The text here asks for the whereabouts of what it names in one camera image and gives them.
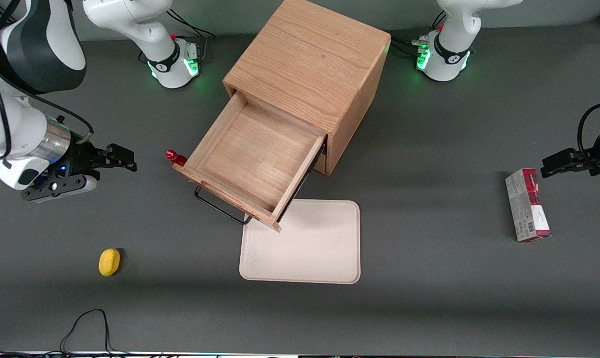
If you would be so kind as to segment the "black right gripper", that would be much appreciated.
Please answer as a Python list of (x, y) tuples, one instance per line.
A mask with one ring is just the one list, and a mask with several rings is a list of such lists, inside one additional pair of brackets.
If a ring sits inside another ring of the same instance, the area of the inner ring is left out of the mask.
[(91, 143), (70, 143), (66, 153), (55, 163), (55, 174), (99, 179), (100, 172), (96, 168), (123, 168), (130, 172), (138, 170), (134, 152), (120, 145), (112, 143), (106, 149), (97, 149)]

